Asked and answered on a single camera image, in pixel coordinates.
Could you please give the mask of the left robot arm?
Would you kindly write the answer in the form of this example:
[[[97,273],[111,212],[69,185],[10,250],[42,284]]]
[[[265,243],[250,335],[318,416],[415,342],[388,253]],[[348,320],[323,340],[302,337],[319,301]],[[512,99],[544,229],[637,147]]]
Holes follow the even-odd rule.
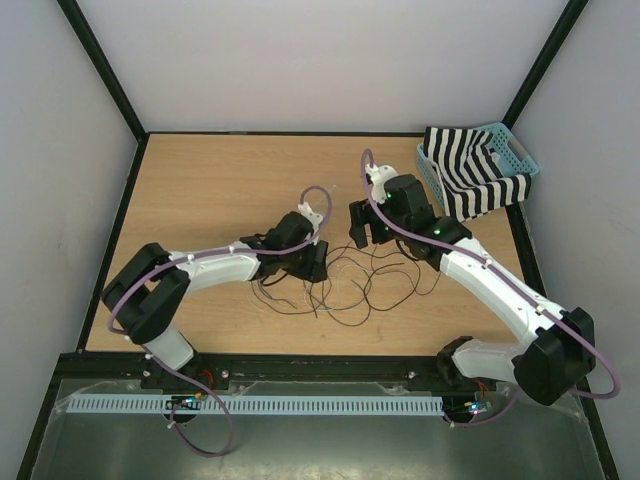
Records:
[[[191,386],[200,364],[172,324],[184,297],[222,284],[264,280],[279,271],[311,283],[326,280],[328,243],[319,235],[327,224],[326,216],[300,205],[266,234],[225,247],[179,252],[149,243],[101,293],[110,311],[108,328],[164,364],[164,375],[175,386]]]

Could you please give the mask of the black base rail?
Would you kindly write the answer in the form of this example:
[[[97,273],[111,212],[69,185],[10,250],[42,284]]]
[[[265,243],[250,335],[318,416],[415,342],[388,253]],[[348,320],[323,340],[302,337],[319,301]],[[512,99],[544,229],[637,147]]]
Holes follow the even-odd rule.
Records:
[[[336,356],[198,354],[179,372],[217,390],[240,382],[378,383],[401,385],[410,391],[463,394],[482,385],[494,390],[488,378],[447,380],[434,356]]]

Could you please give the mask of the black white striped cloth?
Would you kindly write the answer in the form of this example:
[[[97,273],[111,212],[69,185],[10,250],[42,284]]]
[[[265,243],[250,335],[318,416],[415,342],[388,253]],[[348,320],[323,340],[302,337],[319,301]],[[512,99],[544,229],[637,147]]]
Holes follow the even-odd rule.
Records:
[[[491,138],[474,128],[425,129],[423,153],[440,181],[447,216],[464,222],[529,196],[534,176],[503,174],[498,154],[488,148]]]

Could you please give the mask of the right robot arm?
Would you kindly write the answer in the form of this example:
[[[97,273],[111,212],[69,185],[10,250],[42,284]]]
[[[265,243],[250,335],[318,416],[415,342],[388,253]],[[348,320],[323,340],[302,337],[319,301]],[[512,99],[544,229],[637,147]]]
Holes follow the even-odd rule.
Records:
[[[350,204],[350,237],[369,243],[403,243],[412,257],[458,282],[513,333],[514,343],[462,336],[439,354],[439,381],[458,389],[473,377],[517,384],[550,406],[596,365],[591,316],[567,311],[528,287],[497,262],[457,219],[438,216],[423,184],[390,167],[364,176],[366,199]]]

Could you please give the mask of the light blue perforated basket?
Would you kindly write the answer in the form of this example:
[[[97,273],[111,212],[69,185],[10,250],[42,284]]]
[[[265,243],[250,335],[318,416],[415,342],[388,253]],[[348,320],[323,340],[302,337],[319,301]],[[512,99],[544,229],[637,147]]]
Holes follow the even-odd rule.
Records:
[[[539,174],[537,163],[503,123],[495,122],[476,126],[474,130],[489,132],[492,135],[488,148],[498,154],[497,166],[503,174],[509,176],[522,173],[528,173],[531,176]],[[416,167],[430,186],[439,205],[443,207],[444,196],[440,181],[433,166],[423,153],[422,143],[416,146],[416,152]]]

